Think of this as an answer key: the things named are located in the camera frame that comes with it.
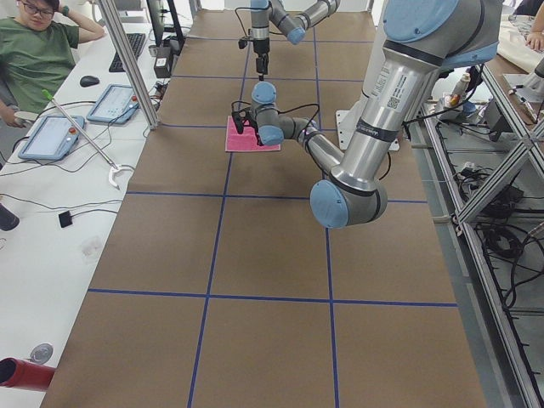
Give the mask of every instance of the computer mouse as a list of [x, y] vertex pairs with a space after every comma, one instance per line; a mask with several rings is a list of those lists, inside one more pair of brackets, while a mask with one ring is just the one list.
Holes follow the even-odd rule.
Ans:
[[79, 84], [84, 88], [96, 85], [97, 83], [100, 83], [100, 80], [92, 75], [82, 76], [82, 79], [79, 80]]

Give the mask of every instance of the tablet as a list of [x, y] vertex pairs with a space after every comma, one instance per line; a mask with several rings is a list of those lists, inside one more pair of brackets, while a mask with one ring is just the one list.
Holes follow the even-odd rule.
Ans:
[[[85, 126], [83, 116], [72, 118], [82, 128]], [[64, 116], [44, 116], [32, 128], [18, 156], [21, 159], [59, 160], [68, 154], [78, 136], [79, 132]]]
[[138, 109], [138, 102], [129, 85], [110, 84], [87, 114], [90, 122], [123, 124]]

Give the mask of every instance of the man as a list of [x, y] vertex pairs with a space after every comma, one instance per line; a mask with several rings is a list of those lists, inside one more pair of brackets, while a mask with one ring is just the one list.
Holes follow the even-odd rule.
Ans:
[[519, 15], [532, 15], [534, 17], [541, 5], [542, 0], [523, 0], [513, 13]]
[[[22, 111], [39, 113], [48, 103], [42, 89], [54, 94], [75, 65], [71, 48], [101, 38], [104, 29], [60, 0], [19, 0], [19, 15], [0, 20], [0, 71]], [[53, 21], [62, 13], [76, 25]], [[9, 125], [14, 111], [0, 100], [0, 117]]]
[[536, 51], [544, 50], [544, 4], [536, 12], [535, 21], [527, 35], [527, 46]]

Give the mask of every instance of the label sticker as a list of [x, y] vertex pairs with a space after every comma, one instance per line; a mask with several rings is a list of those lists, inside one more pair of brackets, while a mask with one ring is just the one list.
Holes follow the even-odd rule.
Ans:
[[402, 71], [394, 74], [391, 72], [388, 64], [382, 67], [371, 97], [376, 98], [381, 107], [399, 113], [405, 108], [406, 101], [417, 82], [417, 75]]

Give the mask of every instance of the man's hand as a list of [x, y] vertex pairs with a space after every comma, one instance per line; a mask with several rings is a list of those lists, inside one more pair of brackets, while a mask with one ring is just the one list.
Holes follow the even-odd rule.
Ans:
[[541, 51], [544, 49], [544, 34], [541, 32], [530, 32], [527, 36], [527, 47], [535, 51]]
[[0, 117], [4, 122], [8, 124], [8, 126], [11, 126], [12, 128], [24, 128], [25, 125], [20, 125], [15, 120], [15, 111], [9, 107], [5, 107], [0, 109]]

